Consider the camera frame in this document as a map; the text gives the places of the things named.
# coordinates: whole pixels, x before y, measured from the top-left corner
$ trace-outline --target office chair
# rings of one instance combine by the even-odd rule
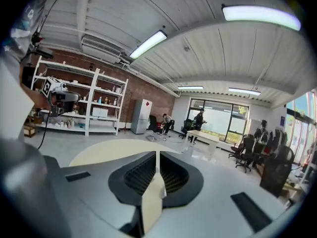
[[[153,115],[150,115],[150,125],[149,125],[149,130],[152,131],[151,134],[146,135],[145,137],[151,141],[151,142],[160,142],[160,139],[155,138],[155,133],[159,131],[158,129],[158,123],[157,123],[157,118]]]
[[[245,137],[243,139],[243,151],[241,151],[241,154],[236,159],[236,168],[237,167],[244,167],[244,173],[247,172],[247,169],[251,171],[249,168],[249,165],[254,160],[253,155],[253,145],[254,145],[254,139],[252,137]]]
[[[243,135],[242,140],[241,140],[241,143],[239,144],[238,147],[236,147],[235,144],[234,144],[234,146],[231,146],[231,150],[233,151],[233,153],[229,153],[228,159],[229,159],[230,157],[235,157],[235,158],[236,158],[236,163],[237,163],[237,158],[240,156],[241,152],[242,152],[243,149],[244,149],[244,147],[243,147],[243,140],[244,140],[245,137],[254,139],[254,136],[253,136],[252,134]]]
[[[275,197],[279,197],[292,171],[294,158],[291,148],[280,145],[276,154],[270,155],[265,162],[260,186]]]
[[[182,131],[183,134],[178,135],[178,136],[179,136],[179,137],[181,136],[182,139],[183,139],[184,137],[186,137],[187,132],[188,132],[189,130],[193,129],[193,128],[194,128],[193,120],[186,119],[186,120],[184,121],[184,126],[181,128],[181,131]]]

